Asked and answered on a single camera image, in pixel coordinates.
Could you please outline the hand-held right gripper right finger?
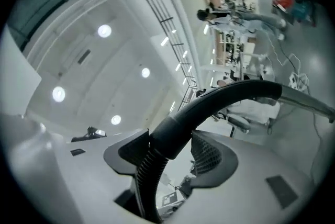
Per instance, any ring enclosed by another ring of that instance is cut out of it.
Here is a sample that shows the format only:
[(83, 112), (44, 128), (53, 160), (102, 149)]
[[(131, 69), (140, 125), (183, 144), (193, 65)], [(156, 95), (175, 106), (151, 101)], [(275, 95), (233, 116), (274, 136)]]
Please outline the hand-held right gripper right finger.
[(265, 147), (193, 131), (197, 176), (183, 205), (184, 223), (289, 223), (314, 185)]

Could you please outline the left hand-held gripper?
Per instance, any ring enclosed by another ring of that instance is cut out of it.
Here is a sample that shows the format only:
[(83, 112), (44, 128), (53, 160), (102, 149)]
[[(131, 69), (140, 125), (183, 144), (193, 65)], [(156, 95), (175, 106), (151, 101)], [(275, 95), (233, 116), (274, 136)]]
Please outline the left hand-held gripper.
[(185, 176), (179, 186), (173, 186), (173, 192), (164, 195), (157, 203), (157, 211), (161, 218), (169, 218), (190, 197), (192, 177)]

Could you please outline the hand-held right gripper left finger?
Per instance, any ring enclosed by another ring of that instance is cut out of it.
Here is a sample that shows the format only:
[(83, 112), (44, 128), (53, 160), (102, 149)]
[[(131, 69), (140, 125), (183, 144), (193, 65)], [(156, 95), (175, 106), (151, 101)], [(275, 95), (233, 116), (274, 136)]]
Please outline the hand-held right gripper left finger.
[(81, 223), (147, 223), (138, 205), (135, 172), (148, 138), (147, 130), (136, 129), (54, 147)]

